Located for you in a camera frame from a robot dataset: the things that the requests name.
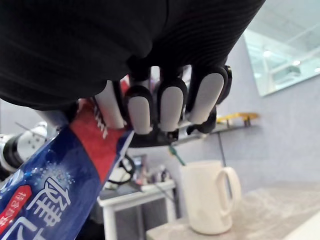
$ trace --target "white fingertip pad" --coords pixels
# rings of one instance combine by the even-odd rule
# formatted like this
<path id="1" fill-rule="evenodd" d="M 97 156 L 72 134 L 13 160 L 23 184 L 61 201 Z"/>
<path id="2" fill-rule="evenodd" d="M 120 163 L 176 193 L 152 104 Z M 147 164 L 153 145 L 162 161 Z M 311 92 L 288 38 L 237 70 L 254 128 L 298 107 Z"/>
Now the white fingertip pad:
<path id="1" fill-rule="evenodd" d="M 203 78 L 196 94 L 193 108 L 188 120 L 193 124 L 202 124 L 215 106 L 222 88 L 224 77 L 219 73 L 211 73 Z"/>
<path id="2" fill-rule="evenodd" d="M 143 96 L 134 96 L 129 99 L 127 107 L 134 132 L 139 135 L 149 134 L 152 128 L 148 100 Z"/>
<path id="3" fill-rule="evenodd" d="M 113 129 L 122 129 L 125 127 L 112 81 L 106 82 L 104 90 L 96 95 L 95 99 L 99 105 L 103 120 L 108 127 Z"/>
<path id="4" fill-rule="evenodd" d="M 178 128 L 178 122 L 184 104 L 184 94 L 179 87 L 170 86 L 161 95 L 160 129 L 173 132 Z"/>

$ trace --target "ceiling light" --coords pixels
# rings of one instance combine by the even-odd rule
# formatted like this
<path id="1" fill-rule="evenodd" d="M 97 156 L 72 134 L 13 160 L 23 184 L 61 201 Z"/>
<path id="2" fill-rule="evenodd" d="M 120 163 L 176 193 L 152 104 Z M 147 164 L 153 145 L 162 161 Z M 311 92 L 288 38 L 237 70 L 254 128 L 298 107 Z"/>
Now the ceiling light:
<path id="1" fill-rule="evenodd" d="M 254 73 L 254 78 L 255 79 L 259 79 L 259 78 L 261 78 L 262 77 L 262 74 L 261 73 L 259 73 L 259 72 L 255 72 Z"/>
<path id="2" fill-rule="evenodd" d="M 271 54 L 272 54 L 271 51 L 264 51 L 264 52 L 263 52 L 263 56 L 266 57 L 266 58 L 270 57 Z"/>
<path id="3" fill-rule="evenodd" d="M 292 63 L 293 66 L 298 66 L 299 64 L 300 64 L 299 60 L 294 60 Z"/>

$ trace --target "white chinese characters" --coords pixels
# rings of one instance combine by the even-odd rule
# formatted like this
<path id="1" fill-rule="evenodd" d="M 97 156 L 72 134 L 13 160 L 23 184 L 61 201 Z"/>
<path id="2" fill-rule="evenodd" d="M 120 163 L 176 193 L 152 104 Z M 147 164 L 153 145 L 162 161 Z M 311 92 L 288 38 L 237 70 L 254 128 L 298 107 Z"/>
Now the white chinese characters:
<path id="1" fill-rule="evenodd" d="M 16 240 L 26 239 L 25 237 L 23 237 L 25 228 L 31 232 L 35 232 L 38 230 L 38 228 L 32 222 L 30 222 L 24 216 L 21 216 L 15 221 L 15 223 L 12 225 L 12 227 L 10 227 L 10 229 L 6 232 L 6 234 L 3 236 L 1 240 L 12 239 L 11 234 L 16 229 L 17 226 L 18 226 L 18 232 L 17 232 Z M 43 230 L 44 230 L 43 227 L 40 228 L 32 240 L 46 240 L 44 237 L 41 236 L 41 233 L 43 232 Z"/>
<path id="2" fill-rule="evenodd" d="M 62 212 L 70 204 L 68 190 L 64 190 L 55 180 L 49 177 L 44 183 L 44 189 L 35 196 L 26 210 L 30 210 L 36 205 L 33 214 L 43 218 L 46 226 L 53 227 L 60 222 Z"/>

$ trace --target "black robot finger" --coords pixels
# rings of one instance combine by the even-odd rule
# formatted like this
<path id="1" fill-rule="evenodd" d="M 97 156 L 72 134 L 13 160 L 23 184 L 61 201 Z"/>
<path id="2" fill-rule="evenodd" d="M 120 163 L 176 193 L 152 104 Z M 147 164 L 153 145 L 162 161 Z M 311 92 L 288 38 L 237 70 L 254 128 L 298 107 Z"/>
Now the black robot finger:
<path id="1" fill-rule="evenodd" d="M 113 129 L 121 129 L 124 125 L 122 96 L 119 82 L 108 80 L 102 92 L 97 94 L 95 100 L 99 106 L 106 125 Z"/>
<path id="2" fill-rule="evenodd" d="M 157 116 L 159 127 L 164 132 L 178 128 L 179 120 L 187 102 L 188 90 L 179 70 L 161 69 L 161 84 L 157 91 Z"/>
<path id="3" fill-rule="evenodd" d="M 226 71 L 227 74 L 227 82 L 223 85 L 223 89 L 221 91 L 221 94 L 216 101 L 216 104 L 220 104 L 225 98 L 229 95 L 230 89 L 231 89 L 231 84 L 232 84 L 232 70 L 231 67 L 228 65 L 225 65 L 223 67 Z"/>
<path id="4" fill-rule="evenodd" d="M 207 121 L 227 84 L 228 74 L 223 67 L 192 66 L 186 105 L 187 119 L 197 125 Z"/>
<path id="5" fill-rule="evenodd" d="M 129 88 L 124 97 L 127 122 L 138 135 L 149 134 L 152 130 L 153 99 L 149 90 L 141 85 Z"/>
<path id="6" fill-rule="evenodd" d="M 217 121 L 217 110 L 216 107 L 210 112 L 208 119 L 202 124 L 195 125 L 195 129 L 197 129 L 200 133 L 208 134 L 213 131 L 216 127 Z"/>

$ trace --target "mirror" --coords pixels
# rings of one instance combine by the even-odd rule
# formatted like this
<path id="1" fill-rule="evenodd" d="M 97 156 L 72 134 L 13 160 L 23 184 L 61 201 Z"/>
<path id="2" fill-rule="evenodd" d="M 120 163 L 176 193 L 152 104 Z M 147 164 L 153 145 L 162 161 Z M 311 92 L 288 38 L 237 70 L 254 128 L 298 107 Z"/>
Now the mirror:
<path id="1" fill-rule="evenodd" d="M 261 96 L 320 74 L 320 1 L 267 0 L 244 32 Z"/>

